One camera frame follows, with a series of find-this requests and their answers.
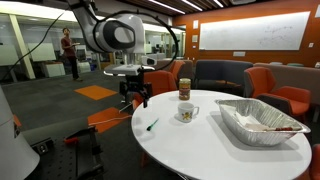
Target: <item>carpet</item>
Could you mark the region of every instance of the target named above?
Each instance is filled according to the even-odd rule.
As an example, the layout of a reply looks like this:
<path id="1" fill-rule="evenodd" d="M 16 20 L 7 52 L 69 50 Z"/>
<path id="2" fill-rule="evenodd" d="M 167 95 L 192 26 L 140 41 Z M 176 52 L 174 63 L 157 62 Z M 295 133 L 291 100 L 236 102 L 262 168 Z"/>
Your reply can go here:
<path id="1" fill-rule="evenodd" d="M 99 100 L 117 94 L 116 91 L 112 91 L 110 89 L 106 89 L 96 85 L 76 89 L 74 91 L 94 100 Z"/>
<path id="2" fill-rule="evenodd" d="M 97 112 L 88 117 L 88 125 L 95 125 L 99 133 L 102 133 L 113 126 L 129 119 L 131 115 L 126 112 L 120 112 L 119 109 L 111 107 Z"/>

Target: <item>mug handle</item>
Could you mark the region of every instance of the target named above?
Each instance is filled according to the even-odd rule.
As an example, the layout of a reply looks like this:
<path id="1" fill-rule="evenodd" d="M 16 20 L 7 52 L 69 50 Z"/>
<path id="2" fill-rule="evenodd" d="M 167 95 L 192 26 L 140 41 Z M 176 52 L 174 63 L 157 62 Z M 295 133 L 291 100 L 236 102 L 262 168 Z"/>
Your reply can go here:
<path id="1" fill-rule="evenodd" d="M 193 112 L 194 112 L 194 110 L 196 110 L 196 109 L 197 109 L 197 112 L 193 114 L 194 116 L 197 115 L 197 114 L 199 114 L 199 110 L 200 110 L 199 106 L 195 106 L 194 109 L 193 109 Z"/>

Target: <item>person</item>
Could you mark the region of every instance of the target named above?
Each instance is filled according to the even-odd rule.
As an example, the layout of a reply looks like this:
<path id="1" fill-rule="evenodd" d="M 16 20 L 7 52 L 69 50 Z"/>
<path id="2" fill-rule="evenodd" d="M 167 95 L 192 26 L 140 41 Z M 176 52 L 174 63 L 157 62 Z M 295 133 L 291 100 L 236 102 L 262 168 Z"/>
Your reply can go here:
<path id="1" fill-rule="evenodd" d="M 62 32 L 64 37 L 61 38 L 61 47 L 64 50 L 64 55 L 69 60 L 71 64 L 72 77 L 74 81 L 83 81 L 78 74 L 77 67 L 77 56 L 74 47 L 77 43 L 72 43 L 70 39 L 70 30 L 68 28 L 63 28 Z"/>

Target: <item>orange wall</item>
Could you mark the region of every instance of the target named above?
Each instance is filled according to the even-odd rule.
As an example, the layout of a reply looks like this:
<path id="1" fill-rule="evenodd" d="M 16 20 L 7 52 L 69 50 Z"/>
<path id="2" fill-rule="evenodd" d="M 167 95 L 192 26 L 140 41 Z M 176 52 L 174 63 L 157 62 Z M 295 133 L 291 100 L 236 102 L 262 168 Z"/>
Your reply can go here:
<path id="1" fill-rule="evenodd" d="M 295 62 L 302 63 L 307 67 L 314 67 L 320 62 L 320 18 L 315 18 L 315 13 L 320 1 L 318 0 L 274 0 L 265 3 L 237 6 L 210 12 L 202 12 L 183 15 L 173 18 L 173 25 L 186 25 L 186 49 L 185 57 L 198 59 L 230 59 L 240 61 L 265 62 L 280 61 L 284 64 Z M 300 50 L 297 51 L 253 51 L 248 50 L 245 57 L 234 57 L 234 51 L 199 51 L 199 41 L 192 42 L 192 35 L 200 37 L 200 24 L 235 20 L 251 17 L 278 15 L 310 11 L 309 20 L 301 42 Z M 199 28 L 193 29 L 193 21 L 199 21 Z M 313 48 L 308 48 L 309 43 L 314 43 Z"/>

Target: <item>white mug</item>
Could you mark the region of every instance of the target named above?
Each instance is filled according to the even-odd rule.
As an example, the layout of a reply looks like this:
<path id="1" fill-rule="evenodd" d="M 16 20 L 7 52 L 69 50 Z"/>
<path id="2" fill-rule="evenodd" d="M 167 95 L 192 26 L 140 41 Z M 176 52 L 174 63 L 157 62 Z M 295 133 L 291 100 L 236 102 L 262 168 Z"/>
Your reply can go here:
<path id="1" fill-rule="evenodd" d="M 181 122 L 191 122 L 192 118 L 199 114 L 200 108 L 189 102 L 183 102 L 178 105 L 177 119 Z"/>

